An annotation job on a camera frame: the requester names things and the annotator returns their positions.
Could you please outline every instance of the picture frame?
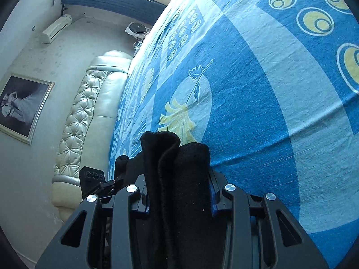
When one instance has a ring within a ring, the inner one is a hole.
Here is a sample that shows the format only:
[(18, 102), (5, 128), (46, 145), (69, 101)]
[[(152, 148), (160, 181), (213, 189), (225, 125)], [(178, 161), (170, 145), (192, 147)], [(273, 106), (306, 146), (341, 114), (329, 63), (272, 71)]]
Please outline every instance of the picture frame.
[(54, 82), (9, 73), (0, 84), (0, 131), (31, 144)]

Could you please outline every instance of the flower stem print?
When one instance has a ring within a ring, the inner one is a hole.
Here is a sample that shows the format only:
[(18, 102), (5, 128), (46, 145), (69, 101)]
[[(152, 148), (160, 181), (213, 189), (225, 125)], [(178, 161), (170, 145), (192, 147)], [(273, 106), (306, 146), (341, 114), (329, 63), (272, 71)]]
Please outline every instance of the flower stem print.
[(188, 103), (189, 99), (191, 98), (191, 95), (193, 92), (194, 92), (193, 97), (194, 97), (195, 101), (197, 102), (197, 104), (199, 103), (199, 96), (200, 96), (200, 90), (201, 90), (200, 78), (204, 74), (204, 72), (208, 70), (208, 68), (211, 66), (212, 63), (213, 63), (213, 60), (211, 60), (209, 62), (209, 64), (207, 65), (207, 67), (205, 67), (204, 70), (202, 69), (202, 66), (199, 65), (198, 67), (195, 67), (188, 71), (188, 75), (190, 76), (191, 80), (196, 80), (196, 84), (195, 84), (194, 88), (192, 89), (192, 92), (190, 93), (190, 96), (188, 97), (186, 104)]
[(159, 120), (159, 124), (165, 124), (165, 126), (159, 127), (158, 131), (175, 133), (180, 138), (181, 145), (197, 142), (191, 133), (195, 124), (190, 119), (187, 105), (179, 104), (176, 98), (172, 100), (171, 105), (169, 102), (166, 103), (165, 110), (167, 111), (167, 115), (161, 114)]

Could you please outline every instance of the baseboard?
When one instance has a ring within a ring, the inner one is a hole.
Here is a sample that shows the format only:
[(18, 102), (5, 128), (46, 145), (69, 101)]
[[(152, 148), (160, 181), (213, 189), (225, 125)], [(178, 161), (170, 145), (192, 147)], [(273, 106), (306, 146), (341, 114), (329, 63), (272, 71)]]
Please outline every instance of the baseboard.
[(24, 256), (23, 254), (21, 254), (18, 250), (14, 249), (14, 251), (16, 252), (16, 254), (19, 255), (20, 259), (25, 263), (26, 266), (29, 267), (29, 269), (33, 269), (35, 268), (36, 262), (31, 260), (30, 258)]

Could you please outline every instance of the blue curtain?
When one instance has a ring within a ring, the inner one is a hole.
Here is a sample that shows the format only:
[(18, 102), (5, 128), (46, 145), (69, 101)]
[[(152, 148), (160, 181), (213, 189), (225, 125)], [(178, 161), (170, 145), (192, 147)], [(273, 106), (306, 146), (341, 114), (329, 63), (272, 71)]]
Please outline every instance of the blue curtain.
[(119, 13), (154, 25), (166, 5), (153, 0), (62, 0), (62, 4), (82, 5)]

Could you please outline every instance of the bed sheet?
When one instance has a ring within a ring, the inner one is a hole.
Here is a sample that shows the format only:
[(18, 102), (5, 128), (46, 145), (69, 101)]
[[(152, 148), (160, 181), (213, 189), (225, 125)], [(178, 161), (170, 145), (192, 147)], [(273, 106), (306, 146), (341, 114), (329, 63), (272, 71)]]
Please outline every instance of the bed sheet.
[(172, 0), (134, 58), (110, 149), (145, 131), (209, 146), (273, 192), (331, 268), (359, 234), (359, 27), (344, 0)]

